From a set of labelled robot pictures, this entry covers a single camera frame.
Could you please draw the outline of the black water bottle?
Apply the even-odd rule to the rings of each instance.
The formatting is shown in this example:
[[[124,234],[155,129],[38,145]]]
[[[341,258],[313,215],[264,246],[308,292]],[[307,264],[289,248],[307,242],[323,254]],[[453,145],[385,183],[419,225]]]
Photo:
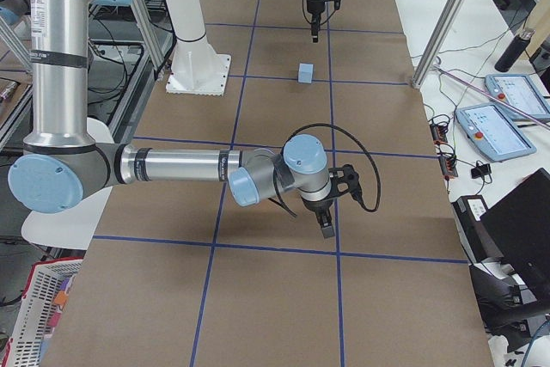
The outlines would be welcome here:
[[[535,30],[533,28],[525,28],[516,34],[511,43],[505,49],[502,56],[494,65],[494,69],[499,72],[508,72],[521,54],[526,50],[534,34]]]

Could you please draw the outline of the blue teach pendant near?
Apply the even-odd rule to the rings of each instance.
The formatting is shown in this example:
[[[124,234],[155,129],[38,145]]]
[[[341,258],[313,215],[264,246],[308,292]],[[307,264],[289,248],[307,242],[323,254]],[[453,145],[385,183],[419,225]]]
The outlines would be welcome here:
[[[495,104],[456,110],[456,120],[479,152],[492,162],[503,162],[536,152],[512,119]]]

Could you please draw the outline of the black laptop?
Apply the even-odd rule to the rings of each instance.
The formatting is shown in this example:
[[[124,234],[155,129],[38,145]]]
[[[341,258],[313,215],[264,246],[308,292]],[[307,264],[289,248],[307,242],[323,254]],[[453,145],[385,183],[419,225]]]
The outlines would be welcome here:
[[[525,284],[549,298],[549,173],[534,171],[481,216],[481,222]]]

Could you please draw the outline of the aluminium frame post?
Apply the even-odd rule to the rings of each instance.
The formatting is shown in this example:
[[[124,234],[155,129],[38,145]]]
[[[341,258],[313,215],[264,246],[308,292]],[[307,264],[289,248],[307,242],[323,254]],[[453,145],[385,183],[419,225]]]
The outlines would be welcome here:
[[[440,52],[449,30],[457,17],[465,0],[447,0],[437,24],[422,53],[419,64],[412,76],[412,87],[420,89],[424,83],[430,68],[434,64],[436,55]]]

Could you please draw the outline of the blue teach pendant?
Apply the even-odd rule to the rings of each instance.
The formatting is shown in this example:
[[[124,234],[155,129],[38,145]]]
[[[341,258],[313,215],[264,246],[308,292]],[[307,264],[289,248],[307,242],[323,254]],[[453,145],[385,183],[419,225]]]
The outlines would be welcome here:
[[[540,121],[549,121],[549,100],[536,88],[527,75],[495,74],[485,77],[488,93]]]
[[[503,162],[536,152],[512,119],[495,104],[456,110],[456,120],[479,152],[492,162]]]

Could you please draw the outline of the light blue foam block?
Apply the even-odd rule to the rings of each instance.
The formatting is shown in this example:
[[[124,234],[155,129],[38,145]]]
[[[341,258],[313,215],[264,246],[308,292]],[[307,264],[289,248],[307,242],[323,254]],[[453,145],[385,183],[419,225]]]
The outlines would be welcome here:
[[[300,63],[298,66],[297,81],[299,83],[311,84],[313,82],[314,65],[311,63]]]

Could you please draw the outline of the reacher grabber stick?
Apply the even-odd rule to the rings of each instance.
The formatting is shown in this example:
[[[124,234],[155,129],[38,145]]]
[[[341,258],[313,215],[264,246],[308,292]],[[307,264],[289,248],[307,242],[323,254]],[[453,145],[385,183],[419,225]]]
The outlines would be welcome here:
[[[461,83],[461,84],[465,85],[466,87],[471,88],[472,90],[474,90],[476,92],[479,92],[483,96],[487,97],[489,100],[497,103],[499,106],[501,106],[510,115],[510,117],[513,120],[516,120],[516,121],[534,121],[536,124],[549,125],[549,121],[546,121],[546,122],[540,121],[537,118],[529,115],[528,113],[525,113],[524,111],[522,111],[522,110],[520,110],[516,107],[513,107],[512,105],[510,105],[508,103],[499,102],[496,97],[493,97],[490,93],[487,92],[486,86],[484,86],[482,89],[478,88],[475,85],[473,85],[472,83],[468,83],[468,82],[464,81],[463,79],[459,78],[458,76],[455,76],[449,70],[444,70],[443,68],[441,68],[440,66],[437,66],[437,65],[434,67],[434,69],[438,70],[441,74],[444,74],[445,76],[449,76],[451,79],[457,81],[458,83]]]

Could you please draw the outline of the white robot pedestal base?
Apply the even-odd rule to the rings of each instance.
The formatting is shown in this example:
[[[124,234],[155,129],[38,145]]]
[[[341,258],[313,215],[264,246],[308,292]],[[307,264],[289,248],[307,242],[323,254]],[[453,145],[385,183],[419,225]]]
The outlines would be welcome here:
[[[223,95],[231,56],[209,43],[199,0],[166,0],[176,38],[166,90],[172,94]]]

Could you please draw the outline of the white plastic chair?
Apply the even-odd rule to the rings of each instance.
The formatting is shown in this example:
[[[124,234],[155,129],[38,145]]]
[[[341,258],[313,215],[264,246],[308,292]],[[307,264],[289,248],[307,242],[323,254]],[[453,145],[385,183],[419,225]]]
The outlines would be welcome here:
[[[77,206],[55,214],[31,211],[21,227],[30,243],[86,251],[92,241],[112,188],[104,188]]]

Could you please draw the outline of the white perforated basket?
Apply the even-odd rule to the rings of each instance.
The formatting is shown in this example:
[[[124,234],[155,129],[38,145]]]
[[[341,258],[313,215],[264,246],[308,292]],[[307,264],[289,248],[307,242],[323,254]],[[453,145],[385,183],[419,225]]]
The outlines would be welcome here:
[[[69,291],[82,263],[81,258],[63,258],[33,265],[6,346],[3,366],[40,365],[62,314],[57,296],[60,291]]]

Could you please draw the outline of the blue teach pendant far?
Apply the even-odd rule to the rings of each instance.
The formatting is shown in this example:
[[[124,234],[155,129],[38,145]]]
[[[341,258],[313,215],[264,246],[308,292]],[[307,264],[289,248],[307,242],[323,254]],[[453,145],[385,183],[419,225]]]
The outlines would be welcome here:
[[[549,121],[549,100],[536,88],[527,75],[495,74],[485,77],[488,93],[540,121]]]

